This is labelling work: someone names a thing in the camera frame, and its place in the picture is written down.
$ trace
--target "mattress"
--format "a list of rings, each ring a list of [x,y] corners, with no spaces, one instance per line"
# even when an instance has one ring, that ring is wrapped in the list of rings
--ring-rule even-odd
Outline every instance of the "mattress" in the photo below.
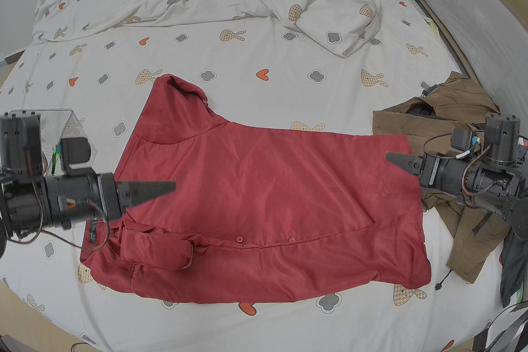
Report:
[[[0,110],[40,111],[45,162],[61,136],[87,136],[96,172],[115,170],[162,74],[199,85],[234,122],[371,134],[373,110],[457,70],[412,0],[39,0],[35,15]],[[8,244],[0,277],[104,351],[437,351],[500,311],[500,251],[473,285],[452,274],[435,291],[452,238],[436,210],[423,217],[432,281],[415,290],[371,282],[295,303],[177,304],[99,285],[78,250],[45,234]],[[84,224],[53,230],[80,244]]]

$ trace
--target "wooden floor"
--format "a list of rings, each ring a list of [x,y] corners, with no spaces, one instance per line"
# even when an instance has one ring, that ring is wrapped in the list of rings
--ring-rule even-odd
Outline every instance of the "wooden floor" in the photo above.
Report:
[[[9,71],[0,74],[0,86],[15,65],[16,63],[9,65]],[[69,352],[71,345],[81,341],[46,320],[0,282],[1,335],[10,335],[38,352]],[[79,345],[75,348],[75,352],[95,351],[96,349],[89,345]]]

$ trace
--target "white label sticker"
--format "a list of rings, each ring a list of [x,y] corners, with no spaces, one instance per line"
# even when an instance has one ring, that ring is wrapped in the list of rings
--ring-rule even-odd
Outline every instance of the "white label sticker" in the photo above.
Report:
[[[436,171],[438,170],[438,163],[440,162],[440,159],[437,157],[434,161],[434,166],[432,168],[431,178],[429,179],[429,186],[432,185],[432,183],[435,181]]]

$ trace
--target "red garment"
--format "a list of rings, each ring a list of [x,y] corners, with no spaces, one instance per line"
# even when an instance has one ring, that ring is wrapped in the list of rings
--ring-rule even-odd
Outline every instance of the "red garment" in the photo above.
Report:
[[[128,210],[81,261],[111,289],[175,303],[291,302],[371,280],[419,288],[431,280],[420,187],[388,150],[410,147],[229,122],[200,88],[164,75],[115,177],[175,179],[176,190]]]

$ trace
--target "bed headboard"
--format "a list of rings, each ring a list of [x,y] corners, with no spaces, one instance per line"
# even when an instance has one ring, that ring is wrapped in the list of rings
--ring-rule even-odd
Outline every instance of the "bed headboard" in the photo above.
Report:
[[[528,131],[528,0],[425,0],[501,112]]]

